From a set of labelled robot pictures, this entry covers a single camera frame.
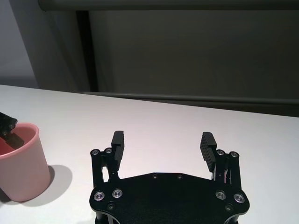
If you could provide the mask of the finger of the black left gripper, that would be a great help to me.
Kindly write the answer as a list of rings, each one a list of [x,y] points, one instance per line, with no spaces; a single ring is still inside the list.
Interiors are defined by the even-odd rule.
[[[16,128],[18,120],[4,113],[0,113],[0,137],[13,150],[24,145],[24,140],[13,132]]]

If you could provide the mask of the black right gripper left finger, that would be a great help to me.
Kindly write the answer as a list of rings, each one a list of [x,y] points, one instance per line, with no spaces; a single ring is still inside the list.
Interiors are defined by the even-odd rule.
[[[99,149],[93,149],[90,152],[94,188],[100,187],[104,183],[103,167],[106,167],[108,170],[108,182],[120,180],[118,171],[123,157],[124,146],[124,131],[115,131],[111,147],[106,148],[102,152]]]

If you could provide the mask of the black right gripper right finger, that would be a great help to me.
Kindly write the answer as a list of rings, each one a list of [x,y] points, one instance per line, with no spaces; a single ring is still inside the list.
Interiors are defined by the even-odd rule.
[[[228,154],[217,148],[216,140],[211,132],[203,132],[200,150],[212,180],[221,184],[241,187],[239,154],[231,151]]]

